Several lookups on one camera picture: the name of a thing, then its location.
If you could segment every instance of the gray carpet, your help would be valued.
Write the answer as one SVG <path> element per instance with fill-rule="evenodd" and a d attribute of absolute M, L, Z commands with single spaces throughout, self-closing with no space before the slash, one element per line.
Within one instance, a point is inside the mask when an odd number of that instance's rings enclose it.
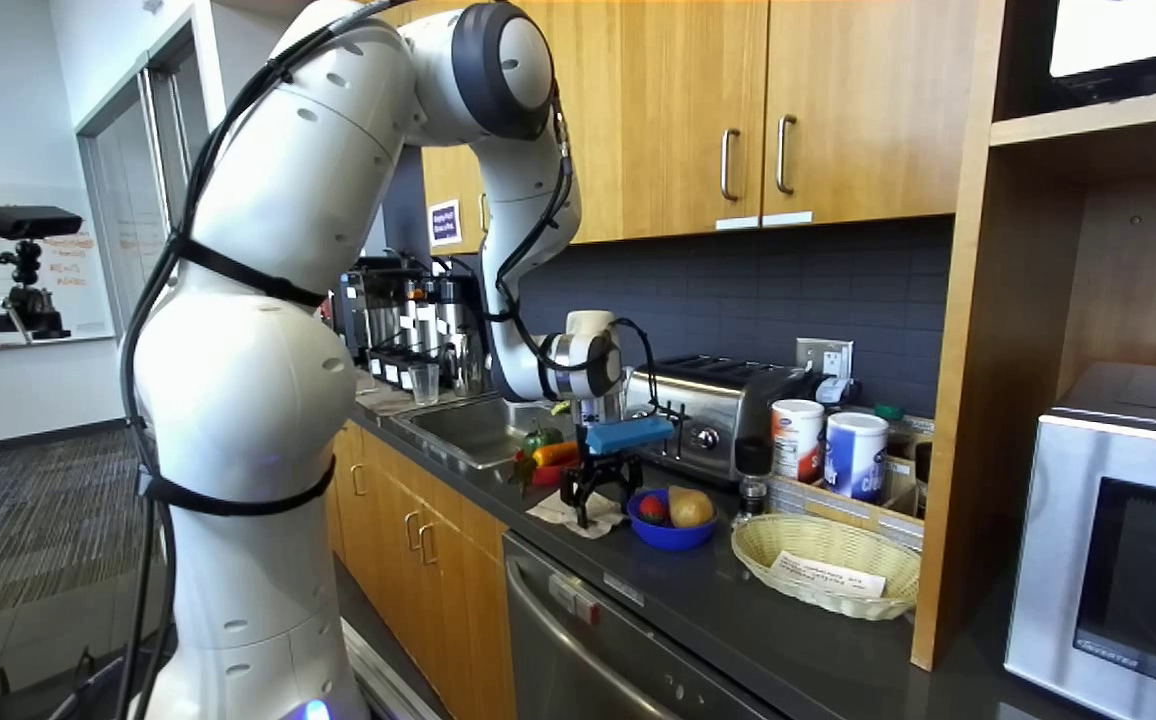
<path fill-rule="evenodd" d="M 122 426 L 0 447 L 0 611 L 134 566 L 131 475 Z"/>

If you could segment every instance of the kitchen counter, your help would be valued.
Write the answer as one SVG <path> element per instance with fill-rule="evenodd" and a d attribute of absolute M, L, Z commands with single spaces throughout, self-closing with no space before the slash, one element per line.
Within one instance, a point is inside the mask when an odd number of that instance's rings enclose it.
<path fill-rule="evenodd" d="M 385 392 L 359 395 L 352 421 L 787 717 L 1087 717 L 1002 678 L 1002 604 L 988 604 L 942 653 L 934 672 L 918 672 L 907 666 L 907 620 L 844 620 L 777 597 L 732 556 L 728 530 L 714 532 L 713 543 L 681 556 L 639 543 L 627 530 L 602 540 L 581 540 L 527 516 L 544 494 L 522 494 L 493 471 L 456 470 L 456 460 L 422 452 L 418 439 L 391 421 L 397 403 L 379 399 Z"/>

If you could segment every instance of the bowl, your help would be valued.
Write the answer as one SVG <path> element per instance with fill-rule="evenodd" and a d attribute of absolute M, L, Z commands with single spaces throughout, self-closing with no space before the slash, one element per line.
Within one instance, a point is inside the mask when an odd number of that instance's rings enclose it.
<path fill-rule="evenodd" d="M 663 547 L 663 551 L 687 551 L 687 547 L 698 547 L 713 540 L 713 524 L 698 524 L 698 530 L 670 530 L 670 524 L 651 524 L 649 516 L 639 516 L 639 496 L 658 496 L 669 505 L 669 489 L 639 489 L 631 494 L 627 501 L 627 530 L 636 540 L 651 543 L 651 547 Z"/>

